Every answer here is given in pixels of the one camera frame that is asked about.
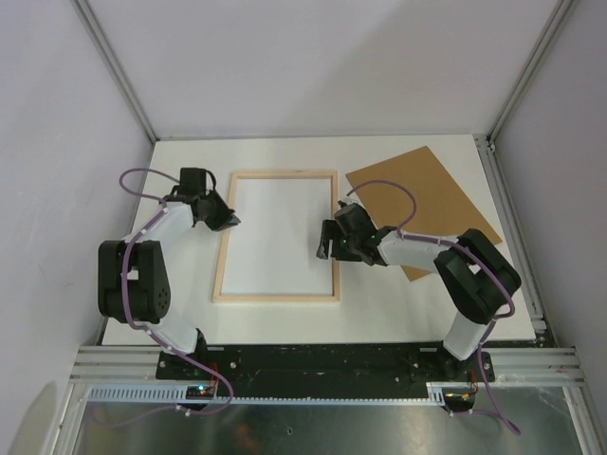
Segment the brown cardboard backing board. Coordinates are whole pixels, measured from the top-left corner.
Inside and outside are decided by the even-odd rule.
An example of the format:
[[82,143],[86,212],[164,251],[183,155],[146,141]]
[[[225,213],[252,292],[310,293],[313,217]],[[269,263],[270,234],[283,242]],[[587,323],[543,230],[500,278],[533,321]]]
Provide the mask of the brown cardboard backing board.
[[502,242],[427,146],[352,171],[346,178],[380,228],[395,227],[412,216],[404,228],[413,234],[460,235],[477,228],[494,245]]

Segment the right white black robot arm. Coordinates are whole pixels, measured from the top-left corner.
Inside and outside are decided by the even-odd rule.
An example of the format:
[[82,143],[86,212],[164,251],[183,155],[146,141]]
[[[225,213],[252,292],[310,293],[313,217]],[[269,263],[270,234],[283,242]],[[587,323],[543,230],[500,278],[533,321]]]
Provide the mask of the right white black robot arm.
[[471,369],[471,356],[496,322],[514,315],[519,273],[476,228],[455,237],[432,237],[399,227],[375,226],[358,203],[340,203],[322,222],[316,256],[321,260],[369,266],[409,266],[438,275],[456,308],[437,357],[438,371],[459,380]]

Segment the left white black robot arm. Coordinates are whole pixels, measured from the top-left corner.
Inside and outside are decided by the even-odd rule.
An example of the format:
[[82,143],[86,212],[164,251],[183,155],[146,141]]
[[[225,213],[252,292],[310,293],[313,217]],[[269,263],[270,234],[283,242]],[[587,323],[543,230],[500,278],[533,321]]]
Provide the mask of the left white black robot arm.
[[[153,173],[173,183],[164,196],[137,192],[125,184],[132,173]],[[104,317],[128,325],[177,355],[175,365],[191,379],[210,367],[207,345],[200,329],[172,306],[172,291],[165,254],[177,240],[200,223],[212,232],[240,224],[216,189],[213,172],[182,168],[179,177],[149,168],[123,172],[120,187],[140,199],[157,203],[154,215],[120,240],[108,240],[98,249],[98,308]]]

